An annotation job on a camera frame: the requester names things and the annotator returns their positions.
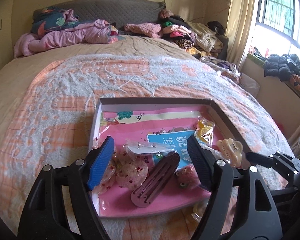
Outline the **dark pink hair comb clip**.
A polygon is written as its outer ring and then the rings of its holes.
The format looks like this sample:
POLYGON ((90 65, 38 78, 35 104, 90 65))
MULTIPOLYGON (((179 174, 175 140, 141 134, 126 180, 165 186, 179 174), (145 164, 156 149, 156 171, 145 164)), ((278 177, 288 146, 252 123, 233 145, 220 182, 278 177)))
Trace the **dark pink hair comb clip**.
POLYGON ((164 156, 141 186, 131 193, 132 203, 140 208, 150 206, 174 175, 179 161, 180 157, 177 152, 170 152, 164 156))

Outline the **grey quilted headboard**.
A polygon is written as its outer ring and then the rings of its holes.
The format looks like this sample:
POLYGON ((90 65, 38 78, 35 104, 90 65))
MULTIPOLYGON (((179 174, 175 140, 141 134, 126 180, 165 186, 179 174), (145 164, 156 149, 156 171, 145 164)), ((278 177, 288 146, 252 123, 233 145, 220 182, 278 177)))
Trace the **grey quilted headboard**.
POLYGON ((52 5, 51 9, 72 9, 80 22, 97 19, 115 23, 122 30, 127 24, 158 23, 165 1, 148 0, 74 0, 52 5))

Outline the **pink flower hair clip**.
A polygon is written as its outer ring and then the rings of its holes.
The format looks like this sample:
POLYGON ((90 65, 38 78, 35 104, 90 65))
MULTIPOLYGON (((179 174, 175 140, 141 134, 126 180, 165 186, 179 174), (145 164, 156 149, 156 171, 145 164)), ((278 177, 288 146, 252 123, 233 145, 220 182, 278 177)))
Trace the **pink flower hair clip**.
POLYGON ((194 189, 200 185, 198 174, 192 164, 177 170, 174 175, 181 188, 194 189))

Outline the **pile of clothes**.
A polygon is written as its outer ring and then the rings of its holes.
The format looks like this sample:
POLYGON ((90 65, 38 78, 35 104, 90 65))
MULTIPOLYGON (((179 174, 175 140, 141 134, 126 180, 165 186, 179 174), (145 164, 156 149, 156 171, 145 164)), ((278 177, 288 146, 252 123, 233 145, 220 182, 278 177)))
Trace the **pile of clothes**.
POLYGON ((212 56, 226 59, 229 40, 225 35, 225 28, 218 21, 207 24, 186 22, 167 9, 159 12, 158 20, 163 39, 197 58, 212 56))

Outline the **pink quilt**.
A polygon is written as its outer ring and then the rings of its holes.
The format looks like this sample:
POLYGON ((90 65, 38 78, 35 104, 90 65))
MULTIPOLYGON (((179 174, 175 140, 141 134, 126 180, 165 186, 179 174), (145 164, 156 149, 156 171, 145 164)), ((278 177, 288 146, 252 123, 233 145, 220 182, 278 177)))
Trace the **pink quilt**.
POLYGON ((31 56, 55 48, 74 44, 111 44, 123 40, 121 35, 111 35, 111 25, 105 20, 81 23, 65 30, 55 30, 43 37, 34 33, 21 35, 13 48, 15 58, 31 56))

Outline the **pink knitted sweater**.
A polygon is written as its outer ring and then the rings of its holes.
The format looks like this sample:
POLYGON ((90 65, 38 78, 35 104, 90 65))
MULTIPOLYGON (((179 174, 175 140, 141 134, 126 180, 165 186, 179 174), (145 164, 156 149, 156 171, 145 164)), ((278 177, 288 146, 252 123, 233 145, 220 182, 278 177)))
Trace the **pink knitted sweater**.
POLYGON ((162 38, 162 28, 157 23, 126 24, 124 31, 145 35, 150 38, 162 38))

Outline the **grey shallow cardboard box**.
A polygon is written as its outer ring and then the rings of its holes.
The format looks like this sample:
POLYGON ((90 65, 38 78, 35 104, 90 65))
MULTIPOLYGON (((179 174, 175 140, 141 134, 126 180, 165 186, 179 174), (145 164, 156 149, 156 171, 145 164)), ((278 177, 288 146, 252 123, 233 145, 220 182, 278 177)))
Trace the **grey shallow cardboard box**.
MULTIPOLYGON (((96 148, 111 136, 115 150, 124 146, 149 168, 153 168, 170 151, 180 156, 179 168, 189 165, 187 139, 194 134, 198 120, 214 123, 212 148, 217 141, 234 139, 244 143, 238 129, 212 100, 179 98, 102 98, 96 105, 89 148, 96 148)), ((175 178, 169 180, 149 207, 137 207, 131 191, 117 184, 105 193, 93 191, 96 211, 103 218, 130 218, 157 215, 193 205, 209 197, 201 187, 183 189, 175 178)))

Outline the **pink dotted fabric scrunchie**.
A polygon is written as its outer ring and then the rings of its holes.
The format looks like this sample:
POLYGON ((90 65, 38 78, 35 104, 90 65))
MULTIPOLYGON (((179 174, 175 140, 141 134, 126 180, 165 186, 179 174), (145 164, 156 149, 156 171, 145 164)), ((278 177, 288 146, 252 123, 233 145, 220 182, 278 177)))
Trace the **pink dotted fabric scrunchie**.
POLYGON ((149 173, 147 164, 136 154, 114 152, 101 182, 93 192, 103 194, 113 187, 115 183, 120 188, 135 190, 146 180, 149 173))

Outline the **cream curtain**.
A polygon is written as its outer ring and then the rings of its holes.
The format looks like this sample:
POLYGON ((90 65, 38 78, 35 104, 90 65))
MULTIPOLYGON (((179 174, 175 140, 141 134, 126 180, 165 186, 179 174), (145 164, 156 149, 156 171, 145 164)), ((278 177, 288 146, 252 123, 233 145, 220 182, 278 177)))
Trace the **cream curtain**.
POLYGON ((229 38, 226 60, 241 69, 247 57, 256 22, 258 0, 231 0, 226 35, 229 38))

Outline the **pearl hair clip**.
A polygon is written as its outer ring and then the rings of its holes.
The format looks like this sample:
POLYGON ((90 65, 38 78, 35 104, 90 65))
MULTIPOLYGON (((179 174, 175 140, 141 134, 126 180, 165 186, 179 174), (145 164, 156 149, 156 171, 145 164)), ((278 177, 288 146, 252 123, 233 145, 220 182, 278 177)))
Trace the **pearl hair clip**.
POLYGON ((205 199, 194 205, 191 216, 195 221, 200 222, 207 208, 208 203, 209 203, 209 199, 205 199))

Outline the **bag with yellow hoop earrings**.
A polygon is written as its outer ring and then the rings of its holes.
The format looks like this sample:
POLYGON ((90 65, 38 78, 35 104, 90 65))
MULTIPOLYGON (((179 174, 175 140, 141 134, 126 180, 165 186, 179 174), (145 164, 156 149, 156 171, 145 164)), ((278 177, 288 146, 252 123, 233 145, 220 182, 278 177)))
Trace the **bag with yellow hoop earrings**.
POLYGON ((207 120, 205 118, 199 118, 196 126, 196 130, 194 132, 194 136, 196 139, 208 146, 212 146, 213 143, 213 130, 215 128, 215 123, 207 120))

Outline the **white earring card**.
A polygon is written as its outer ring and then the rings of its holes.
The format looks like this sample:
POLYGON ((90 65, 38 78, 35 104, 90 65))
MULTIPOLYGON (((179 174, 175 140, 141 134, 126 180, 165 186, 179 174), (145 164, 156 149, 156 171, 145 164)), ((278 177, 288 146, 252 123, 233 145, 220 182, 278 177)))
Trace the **white earring card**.
POLYGON ((141 155, 160 154, 165 155, 173 152, 173 146, 161 144, 158 142, 137 142, 127 141, 121 150, 121 155, 128 156, 132 160, 136 160, 141 155))

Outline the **dark floral pillow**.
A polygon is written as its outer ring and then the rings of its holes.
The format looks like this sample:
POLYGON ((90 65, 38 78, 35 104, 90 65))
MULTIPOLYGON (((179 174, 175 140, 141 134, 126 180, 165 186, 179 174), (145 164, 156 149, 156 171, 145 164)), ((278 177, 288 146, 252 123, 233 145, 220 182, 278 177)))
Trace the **dark floral pillow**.
POLYGON ((33 17, 31 33, 43 37, 52 31, 61 31, 79 25, 78 16, 73 9, 47 7, 33 17))

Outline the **floral laundry basket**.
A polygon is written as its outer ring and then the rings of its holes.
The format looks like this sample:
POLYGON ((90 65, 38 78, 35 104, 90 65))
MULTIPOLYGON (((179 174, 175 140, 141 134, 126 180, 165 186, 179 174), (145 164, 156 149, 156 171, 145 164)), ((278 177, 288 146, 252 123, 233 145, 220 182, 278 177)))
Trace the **floral laundry basket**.
POLYGON ((211 56, 201 57, 200 61, 210 66, 216 72, 220 72, 222 76, 229 78, 237 85, 239 84, 241 74, 234 63, 211 56))

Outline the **cream hair claw clip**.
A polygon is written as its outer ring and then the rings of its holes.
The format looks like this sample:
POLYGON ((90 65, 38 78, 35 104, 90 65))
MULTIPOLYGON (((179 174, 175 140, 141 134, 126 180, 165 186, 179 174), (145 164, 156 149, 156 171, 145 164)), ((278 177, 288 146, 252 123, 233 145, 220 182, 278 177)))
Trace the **cream hair claw clip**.
POLYGON ((217 147, 219 148, 221 155, 230 161, 232 167, 240 167, 242 164, 242 152, 243 145, 241 142, 232 138, 217 141, 217 147))

